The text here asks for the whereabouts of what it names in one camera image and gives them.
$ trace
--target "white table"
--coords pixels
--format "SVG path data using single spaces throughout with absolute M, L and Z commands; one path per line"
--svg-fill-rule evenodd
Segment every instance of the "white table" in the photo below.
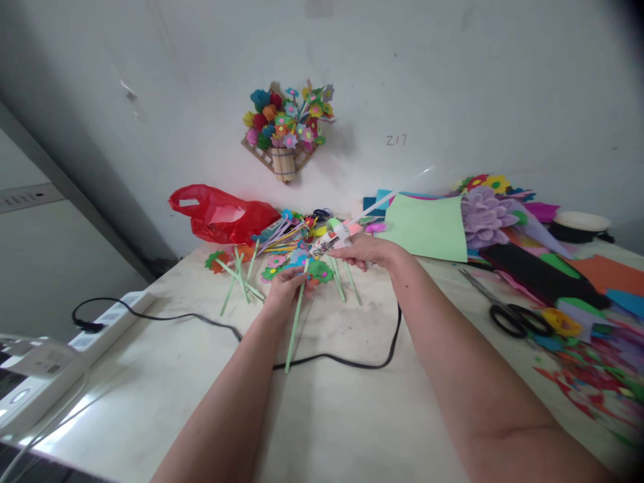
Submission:
M 230 275 L 204 268 L 217 246 L 204 244 L 150 286 L 158 300 L 149 315 L 188 312 L 235 325 L 245 333 L 260 305 L 246 304 L 239 287 L 219 317 Z M 644 258 L 596 241 L 578 256 L 602 254 L 644 270 Z M 258 258 L 255 287 L 266 266 Z M 637 454 L 579 411 L 557 386 L 534 371 L 535 352 L 506 336 L 488 316 L 489 302 L 450 262 L 421 259 L 441 289 L 490 340 L 575 438 L 620 474 Z M 388 275 L 375 268 L 352 274 L 363 307 L 352 294 L 342 303 L 334 283 L 304 302 L 296 358 L 329 352 L 355 361 L 384 361 L 396 327 L 396 299 Z M 526 307 L 510 286 L 482 279 L 500 298 Z M 284 333 L 278 361 L 285 359 Z M 43 441 L 49 458 L 118 482 L 146 482 L 174 438 L 237 347 L 227 329 L 196 319 L 139 320 L 94 366 L 81 415 Z M 273 375 L 266 435 L 257 467 L 260 482 L 467 482 L 437 401 L 403 322 L 396 353 L 382 370 L 357 370 L 317 360 Z

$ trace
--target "popsicle stick vase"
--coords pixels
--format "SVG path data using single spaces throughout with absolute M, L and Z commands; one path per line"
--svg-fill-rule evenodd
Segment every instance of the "popsicle stick vase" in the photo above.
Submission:
M 257 146 L 251 146 L 246 136 L 241 140 L 241 145 L 259 159 L 284 184 L 288 184 L 295 179 L 295 176 L 307 165 L 318 148 L 317 144 L 314 144 L 313 150 L 308 152 L 298 144 L 295 149 L 268 148 L 263 150 Z

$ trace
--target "right hand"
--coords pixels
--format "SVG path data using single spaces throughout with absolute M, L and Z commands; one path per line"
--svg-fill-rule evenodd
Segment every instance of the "right hand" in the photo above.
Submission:
M 349 265 L 357 266 L 363 272 L 367 271 L 366 262 L 373 262 L 388 268 L 396 254 L 404 252 L 399 245 L 392 241 L 371 237 L 364 233 L 357 233 L 349 240 L 353 246 L 331 250 L 327 255 L 346 260 Z

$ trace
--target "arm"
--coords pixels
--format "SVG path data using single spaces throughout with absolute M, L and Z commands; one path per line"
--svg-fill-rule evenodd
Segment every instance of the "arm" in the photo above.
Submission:
M 297 288 L 291 268 L 273 280 L 262 312 L 188 419 L 152 483 L 247 482 L 252 479 L 270 377 Z
M 568 435 L 418 261 L 389 241 L 356 235 L 331 252 L 385 267 L 447 429 L 473 482 L 605 482 L 612 476 Z

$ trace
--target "hand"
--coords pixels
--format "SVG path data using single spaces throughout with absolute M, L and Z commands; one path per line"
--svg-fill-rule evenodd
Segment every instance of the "hand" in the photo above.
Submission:
M 365 262 L 373 262 L 388 268 L 392 259 L 399 253 L 406 253 L 399 245 L 382 238 L 370 237 L 357 233 L 349 238 L 353 246 L 331 250 L 327 255 L 346 260 L 349 265 L 357 266 L 363 272 L 367 271 Z
M 298 293 L 298 288 L 303 285 L 308 278 L 308 274 L 303 274 L 304 267 L 292 267 L 280 274 L 277 274 L 270 286 L 268 297 L 264 302 L 263 313 L 283 317 L 288 317 L 292 302 Z

